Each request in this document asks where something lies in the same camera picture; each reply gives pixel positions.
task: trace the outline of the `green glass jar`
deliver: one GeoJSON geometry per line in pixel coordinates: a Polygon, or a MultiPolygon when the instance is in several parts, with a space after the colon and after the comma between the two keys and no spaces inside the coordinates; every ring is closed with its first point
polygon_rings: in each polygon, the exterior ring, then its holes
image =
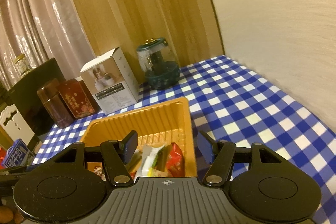
{"type": "Polygon", "coordinates": [[[179,81],[180,67],[164,37],[147,40],[136,51],[140,67],[152,88],[163,90],[179,81]]]}

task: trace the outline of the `small glass bottle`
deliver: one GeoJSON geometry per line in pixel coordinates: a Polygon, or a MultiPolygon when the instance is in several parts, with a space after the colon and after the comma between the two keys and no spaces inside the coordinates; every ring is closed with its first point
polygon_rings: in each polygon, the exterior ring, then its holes
{"type": "Polygon", "coordinates": [[[74,117],[59,94],[58,85],[59,82],[55,78],[40,88],[37,95],[57,126],[66,128],[74,122],[74,117]]]}
{"type": "Polygon", "coordinates": [[[25,54],[20,54],[14,59],[13,62],[17,70],[19,71],[21,77],[25,76],[28,72],[33,70],[25,54]]]}
{"type": "Polygon", "coordinates": [[[147,40],[136,51],[141,69],[152,88],[163,90],[179,81],[180,67],[164,37],[147,40]]]}

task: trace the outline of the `green jar lid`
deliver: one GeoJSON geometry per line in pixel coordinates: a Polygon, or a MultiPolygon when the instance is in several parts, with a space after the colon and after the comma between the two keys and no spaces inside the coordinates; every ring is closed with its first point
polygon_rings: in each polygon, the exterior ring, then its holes
{"type": "Polygon", "coordinates": [[[168,43],[164,37],[152,38],[150,40],[147,40],[146,43],[137,47],[136,51],[142,52],[142,51],[148,50],[160,44],[163,44],[165,47],[168,46],[168,43]]]}

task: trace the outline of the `white product box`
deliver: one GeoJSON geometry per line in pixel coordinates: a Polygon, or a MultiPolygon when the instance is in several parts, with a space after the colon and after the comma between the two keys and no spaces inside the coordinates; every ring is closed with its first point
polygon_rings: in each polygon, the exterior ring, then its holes
{"type": "Polygon", "coordinates": [[[119,47],[87,62],[81,77],[105,114],[138,101],[139,84],[119,47]]]}

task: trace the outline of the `wall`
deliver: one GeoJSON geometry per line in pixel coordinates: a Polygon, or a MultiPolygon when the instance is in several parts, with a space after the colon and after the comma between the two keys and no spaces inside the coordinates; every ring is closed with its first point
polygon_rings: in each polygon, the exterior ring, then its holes
{"type": "Polygon", "coordinates": [[[136,48],[166,37],[181,66],[223,54],[211,0],[73,0],[97,55],[120,46],[139,82],[136,48]]]}
{"type": "Polygon", "coordinates": [[[213,0],[226,54],[336,130],[336,0],[213,0]]]}

